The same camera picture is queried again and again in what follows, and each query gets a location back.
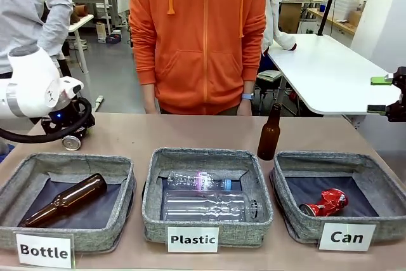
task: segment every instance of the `brown glass bottle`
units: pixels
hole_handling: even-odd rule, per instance
[[[22,220],[19,227],[41,228],[64,216],[71,215],[92,203],[107,191],[101,174],[94,174],[73,187],[59,193],[51,203]]]
[[[262,127],[257,152],[258,157],[262,160],[270,161],[275,155],[280,135],[279,118],[281,108],[280,104],[273,104],[268,121]]]

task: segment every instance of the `person in gray shirt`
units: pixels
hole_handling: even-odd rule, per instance
[[[0,78],[11,77],[7,54],[19,46],[36,43],[56,61],[68,35],[72,0],[46,3],[50,12],[43,23],[44,0],[0,0]]]

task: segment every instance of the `tabletop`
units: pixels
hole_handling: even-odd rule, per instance
[[[319,17],[323,17],[324,16],[324,13],[323,12],[320,12],[318,9],[315,9],[315,8],[311,8],[311,9],[307,9],[311,14],[315,14],[315,15],[317,15],[317,16],[319,16]],[[351,34],[351,35],[355,35],[355,32],[357,31],[357,27],[356,26],[354,26],[354,25],[352,25],[352,24],[350,24],[349,22],[345,22],[345,23],[342,23],[342,22],[337,22],[337,21],[333,21],[333,19],[331,18],[331,17],[327,17],[327,21],[331,24],[333,24],[333,25],[335,25],[337,28],[340,28],[341,30],[343,30],[344,32],[346,32],[346,33],[349,33],[349,34]]]
[[[74,23],[73,25],[69,26],[69,33],[75,32],[78,28],[82,27],[86,22],[92,20],[93,17],[94,16],[92,14],[88,14],[85,17],[81,17],[81,19],[77,23]]]
[[[265,117],[158,116],[96,113],[96,125],[79,153],[122,155],[134,161],[135,204],[117,249],[109,254],[77,254],[76,268],[165,268],[193,270],[382,271],[406,266],[406,241],[378,244],[369,252],[320,252],[290,238],[275,204],[268,173],[273,162],[261,161],[272,197],[274,219],[259,249],[220,248],[218,254],[169,254],[164,244],[143,236],[141,191],[150,158],[159,147],[210,147],[255,152]],[[371,155],[393,172],[356,130],[342,118],[283,117],[278,150],[330,150]],[[41,129],[36,126],[34,132]],[[66,152],[60,142],[21,144],[0,164],[0,185],[23,158],[36,152]],[[0,251],[0,265],[18,265],[12,251]]]
[[[390,105],[399,99],[400,89],[394,86],[370,85],[371,77],[385,76],[385,70],[330,36],[294,37],[295,51],[274,43],[268,55],[311,111],[365,115],[368,105]]]

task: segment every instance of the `storage bin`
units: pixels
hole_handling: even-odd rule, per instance
[[[406,193],[371,157],[333,152],[279,152],[271,173],[290,235],[317,243],[325,221],[376,223],[373,241],[406,236]],[[342,190],[349,205],[330,217],[312,217],[299,205],[316,203],[321,191]]]
[[[220,178],[240,180],[241,189],[263,206],[258,222],[163,221],[160,220],[162,181],[171,171],[216,173]],[[168,227],[219,227],[219,246],[259,247],[268,231],[273,210],[266,183],[255,155],[241,150],[168,149],[154,152],[145,184],[142,204],[145,237],[149,241],[167,241]]]
[[[104,177],[108,189],[89,207],[47,228],[17,227],[23,218],[35,213],[38,206],[47,205],[60,191],[95,173]],[[20,232],[72,234],[75,251],[111,251],[119,240],[131,209],[135,188],[133,162],[124,157],[50,153],[30,155],[0,190],[0,248],[15,249],[14,232]]]

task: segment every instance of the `red can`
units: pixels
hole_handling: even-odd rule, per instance
[[[322,200],[316,204],[304,203],[299,209],[308,216],[326,217],[348,205],[348,198],[342,190],[330,188],[322,192]]]

